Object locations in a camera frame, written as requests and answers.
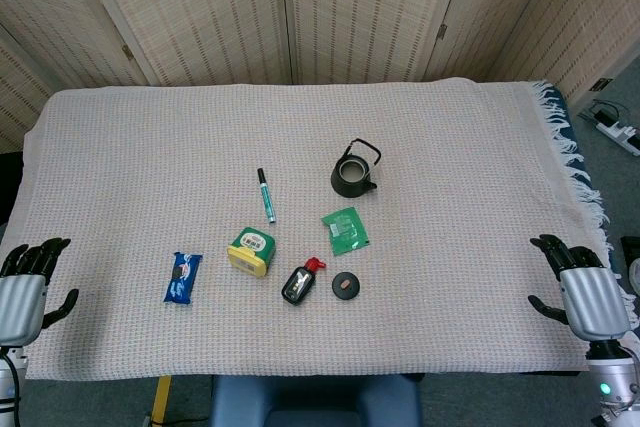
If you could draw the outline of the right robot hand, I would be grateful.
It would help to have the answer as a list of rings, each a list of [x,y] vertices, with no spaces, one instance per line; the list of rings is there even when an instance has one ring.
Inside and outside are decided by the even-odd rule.
[[[561,308],[555,308],[530,295],[528,301],[538,313],[568,326],[586,342],[618,340],[631,330],[614,273],[594,251],[584,246],[569,247],[551,234],[532,238],[530,243],[545,256],[563,302]]]

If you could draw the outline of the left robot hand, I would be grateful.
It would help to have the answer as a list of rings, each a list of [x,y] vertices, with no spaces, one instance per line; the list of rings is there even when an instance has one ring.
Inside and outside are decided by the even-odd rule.
[[[60,307],[45,312],[48,288],[59,256],[70,245],[66,238],[50,238],[41,245],[22,244],[1,265],[1,347],[25,347],[42,330],[67,317],[79,290],[71,289]]]

